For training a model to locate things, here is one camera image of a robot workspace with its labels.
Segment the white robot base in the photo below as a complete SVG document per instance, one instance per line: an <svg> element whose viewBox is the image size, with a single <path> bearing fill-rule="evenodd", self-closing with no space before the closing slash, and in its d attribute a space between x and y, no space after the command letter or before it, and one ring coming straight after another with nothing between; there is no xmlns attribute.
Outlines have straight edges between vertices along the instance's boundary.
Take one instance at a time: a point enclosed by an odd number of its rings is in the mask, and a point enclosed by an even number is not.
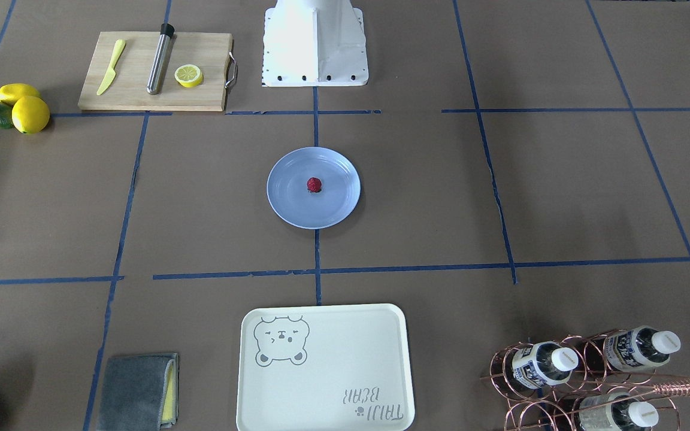
<svg viewBox="0 0 690 431"><path fill-rule="evenodd" d="M370 79L364 14L350 1L277 1L265 11L264 87L353 87Z"/></svg>

